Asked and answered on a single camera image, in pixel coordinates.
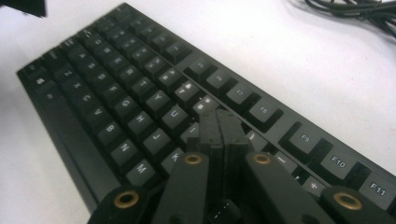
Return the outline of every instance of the white surface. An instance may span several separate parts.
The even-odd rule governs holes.
[[[120,2],[0,7],[0,223],[88,220],[15,73]],[[127,2],[396,174],[395,40],[292,0]]]

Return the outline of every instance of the desk surface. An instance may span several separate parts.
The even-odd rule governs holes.
[[[16,71],[121,1],[0,7],[0,222],[85,223],[88,210]],[[396,175],[395,40],[302,1],[127,1]]]

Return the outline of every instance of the mechanical keyboard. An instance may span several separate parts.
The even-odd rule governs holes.
[[[222,108],[313,197],[347,186],[396,217],[394,175],[127,4],[18,76],[91,211],[121,185],[163,184],[199,115]]]

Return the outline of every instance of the cable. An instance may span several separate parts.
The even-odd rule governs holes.
[[[305,0],[312,8],[331,13],[340,18],[356,18],[367,20],[388,35],[396,38],[396,1],[383,3],[382,0],[342,0],[344,3],[334,3],[334,0]]]

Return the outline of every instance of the keyboard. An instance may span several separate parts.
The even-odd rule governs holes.
[[[313,197],[346,186],[396,217],[394,175],[127,4],[18,76],[91,211],[117,187],[163,185],[199,116],[225,109]]]

